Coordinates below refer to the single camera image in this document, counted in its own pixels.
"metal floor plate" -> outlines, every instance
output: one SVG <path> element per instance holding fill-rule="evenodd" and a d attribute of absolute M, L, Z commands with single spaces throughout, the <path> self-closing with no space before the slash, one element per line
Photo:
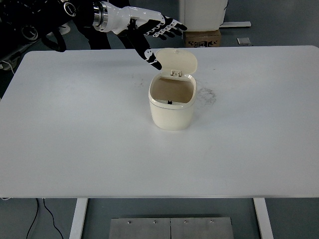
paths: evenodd
<path fill-rule="evenodd" d="M 109 239 L 233 239 L 230 218 L 112 219 Z"/>
<path fill-rule="evenodd" d="M 170 239 L 170 218 L 112 219 L 109 239 Z"/>

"trash can lid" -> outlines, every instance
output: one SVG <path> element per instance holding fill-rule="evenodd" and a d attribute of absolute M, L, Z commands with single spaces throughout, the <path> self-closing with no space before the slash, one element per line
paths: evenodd
<path fill-rule="evenodd" d="M 177 48 L 164 48 L 155 54 L 164 72 L 180 71 L 183 75 L 192 74 L 197 69 L 197 59 L 189 51 Z"/>

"lid hinge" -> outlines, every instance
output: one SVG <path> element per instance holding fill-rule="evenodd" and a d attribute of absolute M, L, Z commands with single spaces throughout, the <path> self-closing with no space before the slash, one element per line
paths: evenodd
<path fill-rule="evenodd" d="M 181 77 L 181 71 L 177 71 L 177 70 L 172 70 L 171 71 L 171 76 L 178 76 L 178 77 Z"/>

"cardboard box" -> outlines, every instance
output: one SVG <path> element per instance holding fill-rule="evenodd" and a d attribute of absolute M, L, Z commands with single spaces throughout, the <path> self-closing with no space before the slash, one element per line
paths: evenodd
<path fill-rule="evenodd" d="M 218 47 L 221 41 L 220 31 L 185 31 L 185 47 Z"/>

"white metal table leg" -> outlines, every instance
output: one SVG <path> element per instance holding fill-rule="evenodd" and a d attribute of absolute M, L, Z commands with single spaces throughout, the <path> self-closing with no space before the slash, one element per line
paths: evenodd
<path fill-rule="evenodd" d="M 87 198 L 78 198 L 76 201 L 70 239 L 81 239 L 87 204 Z"/>
<path fill-rule="evenodd" d="M 254 198 L 261 239 L 274 239 L 265 198 Z"/>

